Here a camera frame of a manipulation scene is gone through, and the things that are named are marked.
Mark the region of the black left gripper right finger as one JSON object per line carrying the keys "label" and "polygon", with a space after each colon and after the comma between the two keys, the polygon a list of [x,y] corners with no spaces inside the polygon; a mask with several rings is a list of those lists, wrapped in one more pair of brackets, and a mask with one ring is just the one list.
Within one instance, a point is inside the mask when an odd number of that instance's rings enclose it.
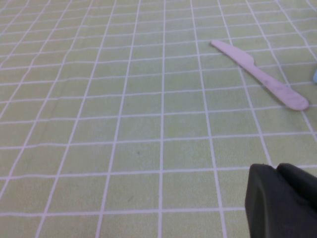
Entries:
{"label": "black left gripper right finger", "polygon": [[317,206],[317,178],[289,163],[281,163],[277,171],[312,207]]}

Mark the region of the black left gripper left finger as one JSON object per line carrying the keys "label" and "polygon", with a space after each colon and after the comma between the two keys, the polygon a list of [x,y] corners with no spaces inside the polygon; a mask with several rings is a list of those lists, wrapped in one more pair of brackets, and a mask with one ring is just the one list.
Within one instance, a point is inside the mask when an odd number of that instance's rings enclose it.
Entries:
{"label": "black left gripper left finger", "polygon": [[315,238],[317,207],[269,165],[249,169],[245,211],[252,238]]}

